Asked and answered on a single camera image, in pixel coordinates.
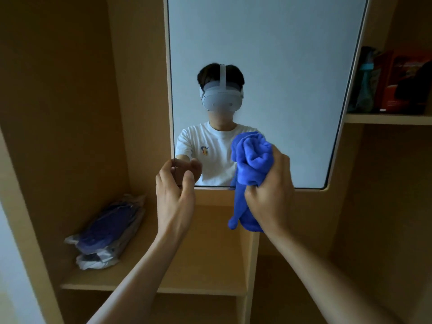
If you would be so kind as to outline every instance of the white t-shirt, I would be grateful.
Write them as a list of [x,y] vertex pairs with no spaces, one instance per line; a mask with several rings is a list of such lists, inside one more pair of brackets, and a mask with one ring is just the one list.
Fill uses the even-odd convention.
[[231,142],[237,134],[257,131],[256,128],[240,124],[229,132],[217,131],[209,122],[191,126],[178,136],[175,154],[201,161],[203,173],[196,185],[230,186],[235,174]]

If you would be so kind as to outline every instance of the hand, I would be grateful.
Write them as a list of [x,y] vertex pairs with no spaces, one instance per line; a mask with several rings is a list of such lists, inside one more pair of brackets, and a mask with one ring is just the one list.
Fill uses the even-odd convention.
[[183,176],[186,171],[191,171],[195,182],[200,179],[203,172],[203,165],[197,158],[192,158],[191,161],[186,161],[182,159],[173,159],[174,165],[171,167],[171,173],[175,177],[177,185],[182,184]]
[[186,171],[180,191],[171,174],[174,161],[168,160],[156,175],[158,234],[176,234],[183,238],[191,225],[195,209],[195,181],[192,172]]
[[288,215],[294,195],[289,157],[273,146],[274,163],[264,182],[247,186],[245,199],[263,231],[269,235],[288,231]]

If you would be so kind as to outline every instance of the embroidered logo on shirt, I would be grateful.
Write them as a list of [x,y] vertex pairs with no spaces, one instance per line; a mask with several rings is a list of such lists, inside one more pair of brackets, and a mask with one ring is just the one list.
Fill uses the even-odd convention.
[[203,155],[208,155],[209,154],[209,147],[208,146],[202,146],[201,151],[202,151]]

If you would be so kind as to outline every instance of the left hand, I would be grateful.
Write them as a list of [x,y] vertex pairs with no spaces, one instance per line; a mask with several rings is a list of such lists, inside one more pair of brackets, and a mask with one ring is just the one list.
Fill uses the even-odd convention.
[[174,159],[168,160],[156,175],[158,234],[178,234],[182,238],[191,225],[195,209],[195,179],[191,171],[186,171],[180,190],[171,174],[174,165]]

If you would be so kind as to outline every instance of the neck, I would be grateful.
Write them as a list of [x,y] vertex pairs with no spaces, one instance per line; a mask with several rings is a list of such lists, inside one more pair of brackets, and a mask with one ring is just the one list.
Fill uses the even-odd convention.
[[229,132],[235,129],[237,127],[237,124],[234,122],[217,124],[214,121],[210,120],[210,126],[220,132]]

